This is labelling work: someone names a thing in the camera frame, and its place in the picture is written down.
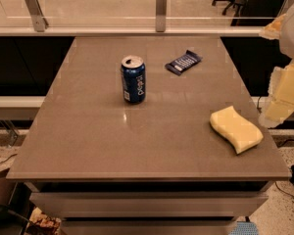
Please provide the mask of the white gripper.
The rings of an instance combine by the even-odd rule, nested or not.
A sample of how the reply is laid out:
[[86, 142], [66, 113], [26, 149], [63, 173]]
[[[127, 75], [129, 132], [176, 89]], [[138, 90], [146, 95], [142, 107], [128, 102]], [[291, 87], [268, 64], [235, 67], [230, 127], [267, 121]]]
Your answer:
[[[282, 14], [263, 27], [259, 35], [265, 39], [279, 38], [280, 51], [294, 59], [294, 4], [285, 15]], [[284, 69], [273, 69], [268, 93], [259, 123], [266, 128], [274, 128], [294, 113], [294, 61]]]

